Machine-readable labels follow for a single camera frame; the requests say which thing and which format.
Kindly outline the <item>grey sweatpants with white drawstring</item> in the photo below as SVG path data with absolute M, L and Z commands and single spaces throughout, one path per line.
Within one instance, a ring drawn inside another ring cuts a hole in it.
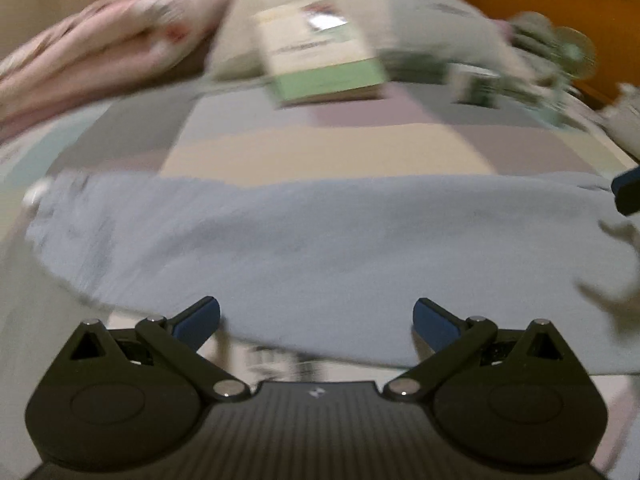
M 551 321 L 593 374 L 639 368 L 639 253 L 591 174 L 424 176 L 239 188 L 143 172 L 60 174 L 26 231 L 77 296 L 171 316 L 215 297 L 236 338 L 416 364 L 430 298 L 504 328 Z

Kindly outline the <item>grey cartoon face cushion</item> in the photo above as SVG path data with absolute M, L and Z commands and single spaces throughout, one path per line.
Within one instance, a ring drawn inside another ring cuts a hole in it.
M 600 110 L 602 125 L 608 136 L 635 160 L 640 155 L 640 91 L 638 86 L 622 82 L 620 94 Z

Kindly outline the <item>green handheld desk fan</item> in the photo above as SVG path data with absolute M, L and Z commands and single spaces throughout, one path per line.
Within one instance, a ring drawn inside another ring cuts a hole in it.
M 555 26 L 550 18 L 525 11 L 506 21 L 506 42 L 523 69 L 524 82 L 514 88 L 539 118 L 555 128 L 574 126 L 570 106 L 577 99 L 576 80 L 596 71 L 596 48 L 582 32 Z

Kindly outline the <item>small green white box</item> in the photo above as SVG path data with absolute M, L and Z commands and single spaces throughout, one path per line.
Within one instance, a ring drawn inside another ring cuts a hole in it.
M 453 103 L 494 108 L 501 93 L 502 77 L 488 68 L 454 63 L 448 67 L 446 86 Z

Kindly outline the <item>wooden headboard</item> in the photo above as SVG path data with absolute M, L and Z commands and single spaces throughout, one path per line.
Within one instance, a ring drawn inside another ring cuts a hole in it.
M 623 82 L 639 83 L 639 0 L 465 1 L 499 20 L 535 11 L 555 26 L 568 26 L 588 36 L 596 46 L 597 71 L 578 88 L 592 104 L 613 102 Z

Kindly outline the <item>patchwork pastel bed sheet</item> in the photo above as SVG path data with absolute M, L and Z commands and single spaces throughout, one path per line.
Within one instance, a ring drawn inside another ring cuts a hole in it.
M 77 296 L 36 257 L 22 207 L 37 180 L 66 172 L 143 172 L 239 188 L 288 182 L 424 176 L 591 174 L 610 185 L 634 164 L 580 116 L 555 129 L 518 102 L 450 101 L 443 86 L 390 84 L 382 99 L 277 106 L 260 84 L 196 81 L 106 100 L 32 127 L 1 147 L 1 474 L 38 464 L 24 424 L 27 400 L 84 318 L 122 324 L 142 315 Z M 349 363 L 231 336 L 251 358 L 301 353 L 342 374 Z

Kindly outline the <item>patchwork pillow with logo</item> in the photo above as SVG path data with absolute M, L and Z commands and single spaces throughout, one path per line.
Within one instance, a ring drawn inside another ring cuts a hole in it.
M 257 12 L 293 0 L 231 0 L 207 59 L 219 81 L 262 76 Z M 506 43 L 500 27 L 462 0 L 337 0 L 364 33 L 393 80 L 440 84 L 451 63 L 487 68 L 506 90 L 532 88 L 533 71 Z

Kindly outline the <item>pink floral folded quilt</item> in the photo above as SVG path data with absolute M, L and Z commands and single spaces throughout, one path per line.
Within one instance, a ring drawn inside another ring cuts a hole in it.
M 170 72 L 219 26 L 230 0 L 98 0 L 1 62 L 1 139 Z

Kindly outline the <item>green and white book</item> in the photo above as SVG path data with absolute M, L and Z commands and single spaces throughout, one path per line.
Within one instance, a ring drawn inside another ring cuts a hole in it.
M 254 15 L 260 62 L 283 106 L 373 100 L 387 77 L 338 0 L 291 0 Z

